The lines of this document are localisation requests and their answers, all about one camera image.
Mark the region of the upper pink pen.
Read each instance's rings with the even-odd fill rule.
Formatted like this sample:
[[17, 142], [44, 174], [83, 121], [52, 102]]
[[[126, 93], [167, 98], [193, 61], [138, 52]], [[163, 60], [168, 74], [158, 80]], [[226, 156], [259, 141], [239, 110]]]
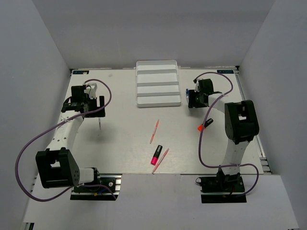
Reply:
[[154, 130], [153, 130], [153, 133], [152, 133], [150, 142], [149, 142], [150, 144], [152, 144], [152, 142], [153, 142], [154, 136], [155, 136], [156, 131], [157, 131], [157, 128], [158, 128], [158, 126], [159, 126], [159, 122], [160, 122], [160, 119], [157, 120], [157, 122], [156, 122], [156, 124], [155, 124], [155, 126], [154, 126]]

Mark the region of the white tiered organizer tray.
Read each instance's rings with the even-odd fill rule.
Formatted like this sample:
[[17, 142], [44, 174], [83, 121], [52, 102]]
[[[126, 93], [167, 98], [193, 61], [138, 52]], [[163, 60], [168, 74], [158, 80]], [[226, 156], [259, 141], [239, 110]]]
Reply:
[[175, 60], [136, 62], [138, 108], [181, 105], [178, 66]]

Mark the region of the orange-capped black marker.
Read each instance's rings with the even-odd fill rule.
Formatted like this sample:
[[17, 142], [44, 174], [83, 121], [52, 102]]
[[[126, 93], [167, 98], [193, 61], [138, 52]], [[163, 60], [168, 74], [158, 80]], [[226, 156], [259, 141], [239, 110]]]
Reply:
[[200, 126], [198, 126], [198, 130], [201, 131], [202, 129], [205, 129], [206, 127], [208, 127], [212, 123], [213, 123], [213, 119], [209, 118], [208, 120], [206, 120], [206, 122], [204, 124], [201, 124]]

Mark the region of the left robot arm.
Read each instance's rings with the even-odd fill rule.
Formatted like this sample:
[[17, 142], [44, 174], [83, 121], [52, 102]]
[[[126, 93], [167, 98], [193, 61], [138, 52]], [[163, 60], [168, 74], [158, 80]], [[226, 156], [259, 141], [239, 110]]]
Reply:
[[105, 117], [105, 109], [92, 114], [85, 112], [97, 110], [105, 105], [104, 96], [99, 97], [97, 105], [97, 84], [90, 83], [71, 87], [71, 96], [62, 106], [59, 122], [52, 141], [44, 151], [36, 154], [41, 183], [44, 188], [75, 187], [80, 184], [90, 191], [101, 187], [101, 179], [95, 167], [80, 168], [71, 151], [77, 131], [85, 118]]

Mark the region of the lower pink pen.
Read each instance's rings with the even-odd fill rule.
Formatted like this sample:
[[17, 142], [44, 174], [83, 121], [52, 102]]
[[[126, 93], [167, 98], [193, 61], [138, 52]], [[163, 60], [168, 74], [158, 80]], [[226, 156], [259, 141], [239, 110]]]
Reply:
[[152, 170], [152, 174], [155, 173], [155, 171], [158, 169], [158, 167], [160, 166], [160, 164], [162, 163], [162, 161], [164, 160], [164, 158], [166, 157], [166, 155], [169, 152], [169, 148], [165, 151], [165, 153], [162, 155], [161, 159], [158, 161], [158, 163], [155, 165], [154, 169]]

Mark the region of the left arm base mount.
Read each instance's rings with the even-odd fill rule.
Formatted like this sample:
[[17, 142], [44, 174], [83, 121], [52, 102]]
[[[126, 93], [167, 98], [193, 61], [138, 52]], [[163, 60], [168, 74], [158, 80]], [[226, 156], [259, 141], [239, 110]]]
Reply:
[[98, 185], [94, 182], [74, 187], [70, 200], [75, 201], [115, 201], [121, 187], [120, 174], [98, 175]]

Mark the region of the right blue table label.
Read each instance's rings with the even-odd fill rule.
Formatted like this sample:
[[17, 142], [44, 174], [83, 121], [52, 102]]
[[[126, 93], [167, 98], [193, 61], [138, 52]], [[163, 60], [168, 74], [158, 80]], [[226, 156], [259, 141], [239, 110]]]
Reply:
[[217, 70], [217, 73], [220, 73], [220, 74], [234, 74], [234, 71], [233, 70]]

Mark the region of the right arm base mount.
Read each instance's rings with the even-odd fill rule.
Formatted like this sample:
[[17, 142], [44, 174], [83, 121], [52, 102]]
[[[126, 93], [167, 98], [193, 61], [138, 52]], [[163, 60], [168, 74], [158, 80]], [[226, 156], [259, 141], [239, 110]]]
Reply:
[[198, 177], [196, 184], [201, 187], [202, 204], [238, 204], [247, 203], [243, 179], [221, 185], [216, 176]]

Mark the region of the pink pen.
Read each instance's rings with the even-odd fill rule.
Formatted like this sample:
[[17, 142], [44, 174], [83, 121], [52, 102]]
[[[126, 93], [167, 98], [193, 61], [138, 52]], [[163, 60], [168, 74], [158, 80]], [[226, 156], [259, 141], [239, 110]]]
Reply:
[[152, 170], [152, 174], [155, 173], [155, 171], [158, 169], [158, 167], [160, 166], [160, 164], [162, 163], [162, 161], [164, 160], [164, 158], [166, 157], [166, 155], [169, 152], [169, 148], [165, 151], [165, 153], [162, 155], [161, 159], [158, 161], [158, 163], [155, 165], [154, 169]]
[[153, 142], [154, 136], [155, 136], [156, 131], [157, 131], [157, 128], [158, 128], [158, 126], [159, 126], [159, 122], [160, 122], [160, 119], [157, 120], [157, 122], [156, 122], [156, 124], [155, 124], [155, 126], [154, 126], [154, 130], [153, 130], [153, 133], [152, 133], [150, 142], [149, 142], [150, 144], [152, 144], [152, 142]]

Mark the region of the left blue table label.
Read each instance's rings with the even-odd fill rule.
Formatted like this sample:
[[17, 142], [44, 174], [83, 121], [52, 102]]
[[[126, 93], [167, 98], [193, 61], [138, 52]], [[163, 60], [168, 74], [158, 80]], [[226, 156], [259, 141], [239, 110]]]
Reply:
[[74, 75], [83, 75], [83, 74], [89, 74], [88, 70], [74, 70], [72, 72]]

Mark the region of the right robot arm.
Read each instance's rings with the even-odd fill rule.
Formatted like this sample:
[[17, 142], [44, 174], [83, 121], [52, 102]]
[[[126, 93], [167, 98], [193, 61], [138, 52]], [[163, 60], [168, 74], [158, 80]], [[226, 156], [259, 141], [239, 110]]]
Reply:
[[217, 187], [228, 191], [240, 177], [240, 165], [249, 143], [259, 133], [259, 123], [251, 100], [231, 102], [226, 94], [213, 90], [211, 79], [199, 80], [194, 90], [186, 90], [188, 108], [216, 109], [224, 114], [228, 137], [226, 153], [217, 173]]

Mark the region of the blue table label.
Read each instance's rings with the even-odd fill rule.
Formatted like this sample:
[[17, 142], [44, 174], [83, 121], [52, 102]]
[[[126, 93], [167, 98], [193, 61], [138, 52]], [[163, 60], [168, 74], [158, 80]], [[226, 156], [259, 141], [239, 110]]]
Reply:
[[217, 70], [217, 73], [220, 73], [220, 74], [234, 74], [234, 71], [233, 70]]
[[89, 74], [88, 70], [74, 70], [72, 72], [74, 75], [83, 75], [83, 74]]

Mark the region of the pink black highlighter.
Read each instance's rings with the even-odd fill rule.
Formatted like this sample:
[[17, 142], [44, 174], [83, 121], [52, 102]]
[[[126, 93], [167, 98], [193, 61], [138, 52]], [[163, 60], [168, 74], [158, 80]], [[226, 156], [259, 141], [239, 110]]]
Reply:
[[157, 148], [156, 148], [156, 150], [155, 150], [155, 152], [153, 154], [153, 157], [151, 159], [151, 164], [152, 165], [156, 165], [156, 163], [158, 161], [158, 158], [159, 158], [159, 156], [161, 154], [162, 149], [163, 149], [163, 146], [161, 146], [161, 145], [157, 146]]

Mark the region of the clear blue-capped spray bottle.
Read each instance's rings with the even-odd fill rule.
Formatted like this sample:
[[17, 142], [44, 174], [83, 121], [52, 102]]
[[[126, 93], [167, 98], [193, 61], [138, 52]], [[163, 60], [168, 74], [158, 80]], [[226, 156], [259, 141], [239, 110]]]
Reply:
[[186, 100], [189, 103], [189, 89], [186, 89]]

